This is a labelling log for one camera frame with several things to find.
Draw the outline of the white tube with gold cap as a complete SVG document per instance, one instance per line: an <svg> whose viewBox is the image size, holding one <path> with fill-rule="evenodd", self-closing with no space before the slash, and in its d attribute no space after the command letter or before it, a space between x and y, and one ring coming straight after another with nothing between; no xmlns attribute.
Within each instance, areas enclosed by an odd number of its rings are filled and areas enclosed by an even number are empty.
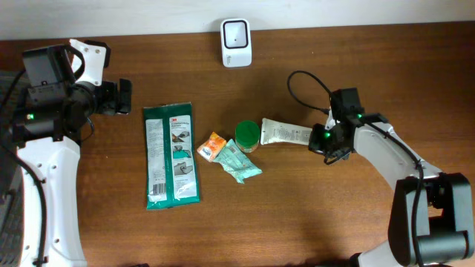
<svg viewBox="0 0 475 267"><path fill-rule="evenodd" d="M288 142L308 146L311 132L311 128L263 118L260 144Z"/></svg>

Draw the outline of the green 3M wipes pack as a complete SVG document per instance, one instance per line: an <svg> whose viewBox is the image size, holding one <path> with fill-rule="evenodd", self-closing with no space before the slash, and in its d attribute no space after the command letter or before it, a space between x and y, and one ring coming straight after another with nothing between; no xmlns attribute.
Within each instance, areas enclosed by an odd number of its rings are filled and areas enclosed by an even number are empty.
<svg viewBox="0 0 475 267"><path fill-rule="evenodd" d="M144 108L143 120L146 208L162 210L199 203L191 103Z"/></svg>

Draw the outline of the teal snack packet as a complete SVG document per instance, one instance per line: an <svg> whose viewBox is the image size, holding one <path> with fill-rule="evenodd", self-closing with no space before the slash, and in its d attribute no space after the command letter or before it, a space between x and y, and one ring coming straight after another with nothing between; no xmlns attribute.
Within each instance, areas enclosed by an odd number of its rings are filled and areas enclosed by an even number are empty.
<svg viewBox="0 0 475 267"><path fill-rule="evenodd" d="M219 163L225 172L233 176L240 184L244 180L262 174L262 170L239 149L233 139L230 139L213 162Z"/></svg>

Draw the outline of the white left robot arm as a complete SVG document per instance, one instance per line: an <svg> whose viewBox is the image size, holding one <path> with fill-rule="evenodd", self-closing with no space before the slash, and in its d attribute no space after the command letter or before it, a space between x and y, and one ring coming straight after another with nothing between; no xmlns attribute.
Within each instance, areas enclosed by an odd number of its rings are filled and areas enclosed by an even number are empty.
<svg viewBox="0 0 475 267"><path fill-rule="evenodd" d="M22 54L30 84L10 126L22 168L21 266L87 264L76 198L82 127L95 113L131 112L131 81L102 78L110 56L107 44L76 39Z"/></svg>

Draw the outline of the orange snack packet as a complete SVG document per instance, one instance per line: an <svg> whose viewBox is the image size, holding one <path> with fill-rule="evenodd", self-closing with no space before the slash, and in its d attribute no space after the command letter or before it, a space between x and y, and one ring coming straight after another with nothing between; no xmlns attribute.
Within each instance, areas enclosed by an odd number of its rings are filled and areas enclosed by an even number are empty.
<svg viewBox="0 0 475 267"><path fill-rule="evenodd" d="M197 149L197 152L208 162L213 162L217 155L226 146L226 143L227 141L223 137L212 132L210 137Z"/></svg>

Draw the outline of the green lidded jar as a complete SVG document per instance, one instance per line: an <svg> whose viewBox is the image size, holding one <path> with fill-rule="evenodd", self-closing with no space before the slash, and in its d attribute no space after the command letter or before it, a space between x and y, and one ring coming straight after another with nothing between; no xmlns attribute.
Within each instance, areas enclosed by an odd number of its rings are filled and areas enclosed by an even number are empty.
<svg viewBox="0 0 475 267"><path fill-rule="evenodd" d="M244 153L251 153L258 147L261 130L250 120L239 122L235 128L235 142Z"/></svg>

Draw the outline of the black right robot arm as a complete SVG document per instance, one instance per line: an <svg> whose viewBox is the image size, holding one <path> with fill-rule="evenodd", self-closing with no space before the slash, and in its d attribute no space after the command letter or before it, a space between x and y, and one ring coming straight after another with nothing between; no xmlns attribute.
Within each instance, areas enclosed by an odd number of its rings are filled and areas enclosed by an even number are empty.
<svg viewBox="0 0 475 267"><path fill-rule="evenodd" d="M421 158L380 113L365 113L355 88L329 94L326 124L312 129L308 148L332 165L355 153L393 189L387 240L354 254L349 266L447 266L474 255L471 185Z"/></svg>

